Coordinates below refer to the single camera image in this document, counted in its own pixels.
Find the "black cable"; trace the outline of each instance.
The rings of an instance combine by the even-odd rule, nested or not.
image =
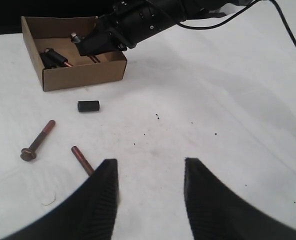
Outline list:
[[[280,15],[280,18],[281,18],[281,20],[282,20],[282,23],[283,23],[284,27],[286,28],[286,30],[287,30],[287,32],[288,32],[288,34],[289,34],[289,37],[291,38],[291,41],[292,41],[292,43],[294,44],[294,46],[295,46],[295,48],[296,48],[296,38],[295,38],[295,36],[294,36],[292,30],[290,29],[288,23],[287,23],[287,20],[286,20],[286,18],[285,18],[285,16],[284,16],[284,13],[283,13],[281,7],[280,7],[279,4],[276,2],[276,0],[269,0],[269,1],[270,1],[270,2],[275,6],[275,8],[277,9],[277,11],[278,11],[278,13],[279,13],[279,15]]]
[[[252,6],[254,6],[255,4],[261,2],[262,0],[255,0],[251,3],[249,3],[246,7],[244,7],[243,9],[241,9],[240,11],[236,12],[234,15],[232,15],[231,17],[227,18],[226,20],[222,21],[221,23],[218,23],[216,25],[213,26],[188,26],[188,25],[184,25],[180,22],[177,22],[176,24],[184,29],[190,29],[190,30],[210,30],[210,29],[216,29],[221,27],[222,25],[225,25],[227,23],[229,23],[231,20],[235,19],[236,17],[238,17],[240,14],[244,13],[245,11],[247,11],[248,9],[250,9]]]
[[[251,2],[246,7],[244,7],[242,10],[236,12],[231,17],[229,17],[226,20],[222,21],[221,23],[218,23],[218,24],[213,25],[213,26],[188,26],[188,25],[184,25],[184,24],[182,24],[180,22],[177,22],[175,19],[173,19],[165,10],[163,10],[161,7],[159,7],[155,3],[151,2],[151,0],[144,0],[144,1],[147,2],[148,4],[150,4],[151,6],[153,6],[154,8],[158,9],[159,11],[161,11],[165,16],[170,18],[175,24],[177,24],[178,26],[180,26],[180,27],[182,27],[184,29],[189,29],[189,30],[211,30],[211,29],[219,28],[219,27],[229,23],[231,20],[235,19],[236,17],[238,17],[240,14],[242,14],[245,11],[247,11],[248,9],[250,9],[255,4],[257,4],[257,3],[261,2],[261,1],[264,1],[264,0],[255,0],[255,1]],[[268,1],[270,1],[275,6],[277,12],[280,15],[282,23],[283,23],[284,27],[286,28],[286,31],[287,31],[289,37],[291,38],[292,43],[294,44],[294,46],[296,48],[296,38],[295,38],[292,30],[290,29],[288,23],[287,23],[287,20],[286,20],[286,18],[284,16],[284,13],[283,13],[281,7],[276,2],[276,0],[268,0]]]

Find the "copper pin in box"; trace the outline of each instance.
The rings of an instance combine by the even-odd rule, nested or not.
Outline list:
[[[80,34],[77,34],[73,32],[70,34],[70,40],[73,44],[78,44],[81,42],[83,37]],[[95,55],[88,55],[88,58],[90,58],[95,64],[100,63],[100,60]]]

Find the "copper bolt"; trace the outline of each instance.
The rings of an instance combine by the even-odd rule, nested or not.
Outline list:
[[[32,142],[30,147],[23,148],[21,150],[21,159],[30,162],[37,157],[36,150],[42,144],[42,142],[46,139],[47,135],[52,131],[56,122],[54,120],[50,120],[47,125],[43,128],[43,130],[39,133],[36,139]]]
[[[71,63],[69,63],[69,62],[67,62],[67,61],[65,61],[64,63],[63,63],[66,67],[73,67],[74,65],[72,65]]]
[[[100,63],[100,60],[96,56],[89,55],[88,56],[95,64]]]
[[[90,163],[87,161],[87,159],[84,157],[84,155],[82,154],[82,152],[79,150],[78,147],[73,146],[71,148],[71,151],[73,153],[73,155],[77,158],[77,160],[79,161],[79,163],[81,164],[81,166],[83,167],[83,169],[86,171],[86,173],[90,176],[91,174],[93,174],[94,169],[93,167],[90,165]]]

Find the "black background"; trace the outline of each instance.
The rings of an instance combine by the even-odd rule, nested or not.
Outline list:
[[[113,3],[118,1],[84,1],[88,4],[82,4],[82,0],[77,2],[78,4],[69,4],[62,0],[53,0],[51,4],[38,4],[37,1],[32,5],[20,4],[20,1],[18,4],[0,4],[0,34],[21,32],[21,16],[55,18],[100,16],[111,12]]]

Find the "hex flange bolt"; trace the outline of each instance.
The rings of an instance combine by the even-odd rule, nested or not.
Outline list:
[[[36,150],[38,147],[42,144],[42,142],[46,139],[47,135],[52,131],[54,126],[56,125],[56,122],[54,120],[50,120],[47,125],[43,128],[41,133],[36,137],[36,139],[32,142],[30,147],[23,148],[21,150],[21,159],[30,162],[31,160],[34,160],[37,157]]]

